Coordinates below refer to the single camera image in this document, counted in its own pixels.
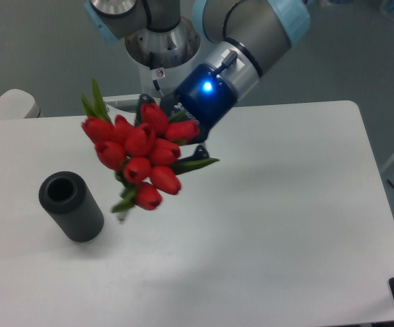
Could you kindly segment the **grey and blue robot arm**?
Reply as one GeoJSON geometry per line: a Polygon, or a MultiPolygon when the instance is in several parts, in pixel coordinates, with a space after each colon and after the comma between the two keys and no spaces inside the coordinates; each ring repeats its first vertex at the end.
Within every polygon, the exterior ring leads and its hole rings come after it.
{"type": "Polygon", "coordinates": [[[106,42],[124,41],[137,64],[141,102],[199,123],[194,159],[206,159],[210,130],[305,34],[306,1],[87,1],[106,42]]]}

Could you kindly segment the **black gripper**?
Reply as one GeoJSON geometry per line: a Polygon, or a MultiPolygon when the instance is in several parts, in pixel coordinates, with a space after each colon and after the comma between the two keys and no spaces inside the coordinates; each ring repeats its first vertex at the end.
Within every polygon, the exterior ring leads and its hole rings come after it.
{"type": "MultiPolygon", "coordinates": [[[[169,95],[163,96],[160,108],[171,116],[178,111],[188,111],[187,120],[198,121],[200,133],[194,142],[204,142],[210,130],[237,103],[237,95],[221,78],[218,78],[211,67],[200,64],[196,69],[169,95]]],[[[150,123],[157,109],[155,100],[141,94],[136,105],[134,126],[150,123]]],[[[199,144],[194,153],[180,158],[182,162],[198,161],[208,158],[208,151],[199,144]]]]}

